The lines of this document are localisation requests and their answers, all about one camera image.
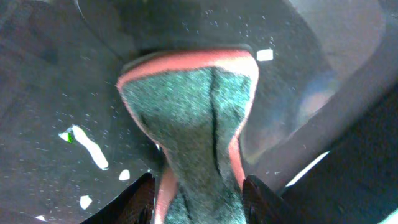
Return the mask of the red and green sponge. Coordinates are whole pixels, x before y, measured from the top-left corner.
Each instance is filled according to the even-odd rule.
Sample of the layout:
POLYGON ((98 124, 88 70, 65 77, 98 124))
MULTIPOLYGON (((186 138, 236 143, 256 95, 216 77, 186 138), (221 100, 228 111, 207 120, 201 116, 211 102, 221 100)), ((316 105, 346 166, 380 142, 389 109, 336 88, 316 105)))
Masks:
POLYGON ((258 78, 243 49, 154 53, 123 66, 121 98, 167 160, 156 223, 244 223, 239 135, 258 78))

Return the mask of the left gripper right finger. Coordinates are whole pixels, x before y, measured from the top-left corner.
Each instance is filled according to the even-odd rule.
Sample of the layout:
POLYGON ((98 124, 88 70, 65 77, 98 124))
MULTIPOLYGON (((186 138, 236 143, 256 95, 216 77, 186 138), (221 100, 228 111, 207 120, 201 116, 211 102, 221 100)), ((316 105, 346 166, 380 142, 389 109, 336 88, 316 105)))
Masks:
POLYGON ((254 175, 243 181, 243 208, 247 224, 294 224, 299 216, 254 175))

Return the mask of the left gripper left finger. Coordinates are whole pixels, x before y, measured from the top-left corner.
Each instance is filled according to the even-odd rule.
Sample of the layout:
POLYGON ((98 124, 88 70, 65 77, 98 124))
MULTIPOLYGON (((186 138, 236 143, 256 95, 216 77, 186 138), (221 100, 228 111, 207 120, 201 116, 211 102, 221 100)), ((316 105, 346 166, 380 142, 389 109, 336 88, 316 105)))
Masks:
POLYGON ((154 200, 155 178, 145 173, 81 224, 150 224, 154 200))

